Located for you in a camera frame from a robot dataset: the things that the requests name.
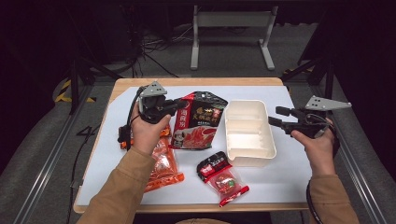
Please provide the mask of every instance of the person's left hand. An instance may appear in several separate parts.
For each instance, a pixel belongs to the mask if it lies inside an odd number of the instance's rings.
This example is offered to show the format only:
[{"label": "person's left hand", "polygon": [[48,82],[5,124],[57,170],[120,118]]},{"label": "person's left hand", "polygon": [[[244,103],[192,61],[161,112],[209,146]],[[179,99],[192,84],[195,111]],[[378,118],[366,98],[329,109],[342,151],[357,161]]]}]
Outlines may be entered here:
[{"label": "person's left hand", "polygon": [[[136,103],[132,112],[132,118],[139,116],[138,111],[139,106]],[[156,124],[145,122],[140,117],[134,119],[131,123],[134,147],[145,154],[151,155],[160,140],[161,131],[169,123],[170,119],[171,116],[166,115]]]}]

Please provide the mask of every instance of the white plastic container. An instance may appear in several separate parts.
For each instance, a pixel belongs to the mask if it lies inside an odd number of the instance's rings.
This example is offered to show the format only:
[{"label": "white plastic container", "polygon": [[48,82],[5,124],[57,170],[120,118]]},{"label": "white plastic container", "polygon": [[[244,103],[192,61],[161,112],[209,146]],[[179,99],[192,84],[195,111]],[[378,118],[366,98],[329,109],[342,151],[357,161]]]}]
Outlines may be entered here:
[{"label": "white plastic container", "polygon": [[265,104],[232,100],[224,110],[227,157],[233,166],[265,166],[276,156]]}]

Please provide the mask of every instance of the brown sleeve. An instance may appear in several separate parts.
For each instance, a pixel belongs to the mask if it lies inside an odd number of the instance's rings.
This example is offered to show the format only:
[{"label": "brown sleeve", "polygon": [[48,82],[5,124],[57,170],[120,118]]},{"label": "brown sleeve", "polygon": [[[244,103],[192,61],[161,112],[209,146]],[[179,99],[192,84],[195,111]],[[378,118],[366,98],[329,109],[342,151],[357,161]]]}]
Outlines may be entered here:
[{"label": "brown sleeve", "polygon": [[[338,175],[312,177],[310,192],[312,203],[323,223],[359,223]],[[317,223],[312,215],[309,223]]]},{"label": "brown sleeve", "polygon": [[111,172],[79,219],[82,223],[133,223],[155,160],[133,147]]}]

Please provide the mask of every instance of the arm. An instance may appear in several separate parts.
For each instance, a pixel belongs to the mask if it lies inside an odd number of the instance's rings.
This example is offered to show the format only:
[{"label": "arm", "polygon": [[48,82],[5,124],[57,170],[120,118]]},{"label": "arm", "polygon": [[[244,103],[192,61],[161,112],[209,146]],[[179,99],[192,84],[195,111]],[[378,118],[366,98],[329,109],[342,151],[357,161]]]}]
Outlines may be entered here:
[{"label": "arm", "polygon": [[[328,129],[316,139],[311,139],[298,131],[293,131],[291,135],[305,146],[312,169],[309,192],[320,220],[323,223],[359,223],[347,192],[335,172],[332,131]],[[310,223],[317,223],[312,214]]]},{"label": "arm", "polygon": [[[138,105],[133,118],[138,116]],[[155,160],[151,154],[160,139],[161,130],[168,124],[167,115],[157,124],[141,118],[132,122],[134,146],[111,172],[101,190],[90,201],[78,224],[82,223],[133,223]]]}]

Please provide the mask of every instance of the hand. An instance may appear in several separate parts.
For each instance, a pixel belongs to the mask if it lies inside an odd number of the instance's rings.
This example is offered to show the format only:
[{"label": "hand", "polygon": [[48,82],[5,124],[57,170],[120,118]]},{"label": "hand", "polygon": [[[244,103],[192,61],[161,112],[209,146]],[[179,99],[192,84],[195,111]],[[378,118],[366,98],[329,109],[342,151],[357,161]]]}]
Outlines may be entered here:
[{"label": "hand", "polygon": [[[139,116],[138,103],[134,105],[132,112],[132,118]],[[143,121],[140,117],[134,119],[131,123],[132,134],[134,137],[134,147],[151,156],[154,148],[157,146],[160,140],[160,133],[169,123],[171,119],[170,115],[163,117],[157,124],[150,124]]]},{"label": "hand", "polygon": [[327,129],[319,138],[309,138],[298,131],[291,132],[297,141],[305,147],[306,156],[312,169],[312,176],[316,175],[335,175],[334,160],[332,157],[332,145],[334,135]]}]

